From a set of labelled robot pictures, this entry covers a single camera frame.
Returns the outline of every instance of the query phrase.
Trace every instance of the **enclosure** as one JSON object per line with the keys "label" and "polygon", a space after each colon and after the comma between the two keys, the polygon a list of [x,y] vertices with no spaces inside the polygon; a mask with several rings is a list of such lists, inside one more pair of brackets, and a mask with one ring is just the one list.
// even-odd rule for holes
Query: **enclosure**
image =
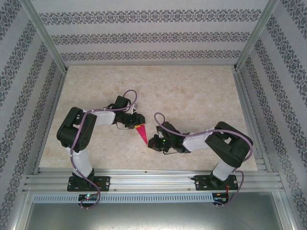
{"label": "enclosure", "polygon": [[[0,229],[307,229],[306,4],[1,1]],[[70,108],[103,108],[129,89],[148,139],[155,112],[181,133],[225,121],[252,139],[235,201],[215,207],[223,191],[191,180],[216,166],[211,149],[166,156],[112,125],[88,146],[108,191],[80,209],[87,193],[67,191],[73,168],[56,132]]]}

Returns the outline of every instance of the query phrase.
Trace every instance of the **robotic arm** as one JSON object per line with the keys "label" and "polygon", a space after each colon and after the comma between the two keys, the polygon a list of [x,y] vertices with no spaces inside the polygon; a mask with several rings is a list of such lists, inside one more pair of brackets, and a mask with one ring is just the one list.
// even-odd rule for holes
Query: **robotic arm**
{"label": "robotic arm", "polygon": [[238,135],[218,132],[218,130],[229,130],[237,133],[245,137],[251,145],[253,144],[249,137],[225,122],[219,122],[212,132],[204,132],[194,136],[192,133],[185,133],[180,136],[181,133],[169,122],[163,122],[161,125],[156,127],[158,135],[154,135],[149,140],[149,148],[162,151],[165,155],[170,148],[178,153],[190,153],[195,150],[211,148],[221,158],[210,175],[210,184],[214,188],[225,186],[224,181],[229,174],[241,166],[250,150],[248,143]]}
{"label": "robotic arm", "polygon": [[[106,109],[120,109],[125,108],[131,101],[125,97],[118,96],[115,103],[110,104]],[[78,169],[78,172],[83,174],[87,179],[94,182],[94,169],[89,162],[86,147],[88,146],[94,127],[100,125],[113,125],[117,123],[124,124],[125,128],[133,129],[135,126],[145,124],[145,117],[136,112],[137,105],[132,107],[132,113],[127,111],[99,111],[89,113],[83,123],[79,138],[73,149],[73,162]],[[82,121],[86,111],[73,107],[67,114],[62,125],[57,132],[57,139],[62,146],[71,153],[72,144],[79,131],[79,125]],[[83,190],[90,190],[92,184],[84,180],[75,169],[73,170],[74,182],[78,188]]]}

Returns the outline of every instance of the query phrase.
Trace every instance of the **red triangular object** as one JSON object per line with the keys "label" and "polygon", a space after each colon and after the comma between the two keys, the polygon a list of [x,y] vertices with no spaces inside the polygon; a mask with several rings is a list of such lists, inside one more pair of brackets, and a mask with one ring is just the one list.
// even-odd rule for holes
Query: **red triangular object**
{"label": "red triangular object", "polygon": [[147,140],[147,136],[146,136],[145,125],[141,125],[140,127],[136,128],[136,130],[138,131],[139,135],[142,137],[142,139],[144,140],[144,142],[146,143],[146,145],[148,145],[148,140]]}

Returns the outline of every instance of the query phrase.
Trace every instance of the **black robotic arm joint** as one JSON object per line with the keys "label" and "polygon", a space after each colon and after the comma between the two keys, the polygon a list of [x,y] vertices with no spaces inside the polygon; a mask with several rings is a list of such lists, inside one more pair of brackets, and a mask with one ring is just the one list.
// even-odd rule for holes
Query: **black robotic arm joint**
{"label": "black robotic arm joint", "polygon": [[[131,104],[131,101],[125,97],[118,96],[114,104],[108,108],[121,109]],[[125,111],[114,111],[115,119],[113,124],[122,123],[125,128],[134,129],[136,126],[145,124],[145,117],[138,113],[126,113]]]}
{"label": "black robotic arm joint", "polygon": [[[239,133],[253,145],[253,141],[248,136],[223,121],[219,122],[214,129],[224,129]],[[225,140],[229,138],[231,140],[227,144]],[[207,137],[205,142],[225,163],[234,168],[239,168],[241,166],[243,160],[250,151],[247,142],[242,138],[229,133],[212,133]]]}
{"label": "black robotic arm joint", "polygon": [[[71,110],[68,112],[67,116],[65,117],[62,125],[58,129],[57,132],[57,139],[61,142],[62,146],[65,148],[71,147],[77,132],[79,130],[78,126],[82,118],[84,116],[85,112],[77,107],[71,108]],[[84,124],[82,126],[78,141],[76,143],[76,146],[74,148],[75,152],[79,152],[81,150],[84,150],[91,139],[92,132],[95,126],[97,116],[94,114],[88,114],[84,120]]]}
{"label": "black robotic arm joint", "polygon": [[[173,132],[180,134],[180,132],[176,130],[175,127],[172,124],[170,124],[168,121],[163,122],[161,125]],[[151,138],[148,141],[149,148],[159,151],[159,152],[160,151],[168,152],[170,148],[173,148],[178,153],[190,153],[190,151],[188,151],[183,146],[183,140],[185,137],[181,137],[176,134],[170,133],[166,131],[165,129],[161,128],[160,126],[157,126],[156,128],[157,128],[157,132],[161,133],[163,137],[160,138],[157,134],[155,134],[153,138]]]}

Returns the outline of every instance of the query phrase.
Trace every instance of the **metal bracket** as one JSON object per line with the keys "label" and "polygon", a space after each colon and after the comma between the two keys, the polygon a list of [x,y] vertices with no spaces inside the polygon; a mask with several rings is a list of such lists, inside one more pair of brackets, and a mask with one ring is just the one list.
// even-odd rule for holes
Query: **metal bracket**
{"label": "metal bracket", "polygon": [[254,141],[254,145],[255,145],[254,156],[255,157],[262,156],[264,164],[265,164],[265,169],[258,168],[258,170],[272,172],[269,158],[265,150],[265,147],[263,145],[261,134],[259,132],[256,118],[253,113],[247,91],[244,87],[243,78],[241,76],[240,71],[234,72],[234,79],[235,79],[236,89],[238,91],[238,96],[239,96],[239,100],[241,103],[243,115],[246,121],[246,127],[248,129],[248,134]]}
{"label": "metal bracket", "polygon": [[[101,192],[108,192],[110,187],[110,179],[109,176],[95,176],[94,183],[99,187]],[[68,192],[91,192],[96,191],[96,188],[93,186],[91,189],[85,190],[84,188],[78,187],[75,182],[75,178],[71,176],[68,180],[67,185]]]}
{"label": "metal bracket", "polygon": [[244,63],[246,59],[248,58],[252,48],[254,47],[258,37],[260,36],[263,28],[265,28],[266,23],[268,22],[269,18],[271,17],[273,11],[275,10],[275,7],[279,3],[279,0],[268,0],[267,5],[262,11],[262,14],[260,15],[252,33],[250,34],[248,41],[246,42],[238,61],[235,64],[236,70],[240,70],[242,66],[244,66]]}
{"label": "metal bracket", "polygon": [[53,59],[55,60],[58,68],[60,69],[62,74],[66,74],[67,66],[59,53],[56,45],[54,44],[49,32],[47,31],[42,19],[40,18],[39,14],[37,13],[33,3],[31,0],[20,0],[23,9],[29,16],[31,22],[33,23],[35,29],[37,30],[38,34],[40,35],[41,39],[45,43],[48,51],[52,55]]}
{"label": "metal bracket", "polygon": [[66,76],[67,76],[66,73],[62,74],[62,76],[61,76],[61,80],[60,80],[60,83],[59,83],[59,88],[58,88],[58,91],[56,92],[56,97],[54,99],[54,104],[52,106],[49,122],[48,122],[47,127],[46,127],[46,132],[45,132],[45,134],[43,136],[43,142],[42,142],[42,145],[41,145],[42,148],[40,148],[40,151],[39,151],[39,154],[38,154],[38,158],[36,160],[36,165],[35,165],[34,170],[33,170],[33,174],[34,175],[37,175],[39,173],[39,170],[40,170],[39,169],[39,163],[40,163],[40,160],[42,159],[42,156],[43,156],[43,151],[44,151],[44,148],[45,148],[45,145],[46,145],[46,142],[47,142],[49,131],[51,129],[51,124],[52,124],[54,115],[56,114],[56,109],[57,109],[57,106],[58,106],[58,103],[59,103],[59,98],[60,98],[62,90],[63,90],[63,86],[64,86],[64,82],[65,82]]}
{"label": "metal bracket", "polygon": [[[101,170],[95,169],[95,176],[110,176],[108,193],[137,193],[137,192],[195,192],[195,183],[191,180],[195,175],[210,175],[209,171],[174,171],[174,170]],[[236,174],[238,183],[242,180],[240,173]],[[23,193],[33,194],[71,194],[67,191],[68,178],[71,168],[55,169],[40,168],[38,175],[27,175]],[[277,172],[244,172],[244,184],[240,192],[276,192],[284,191],[283,183]],[[211,191],[222,193],[222,190]]]}
{"label": "metal bracket", "polygon": [[235,175],[229,175],[223,187],[220,188],[216,188],[210,183],[209,175],[196,175],[192,180],[195,182],[196,191],[226,190],[226,185],[229,186],[229,190],[238,189],[238,182]]}

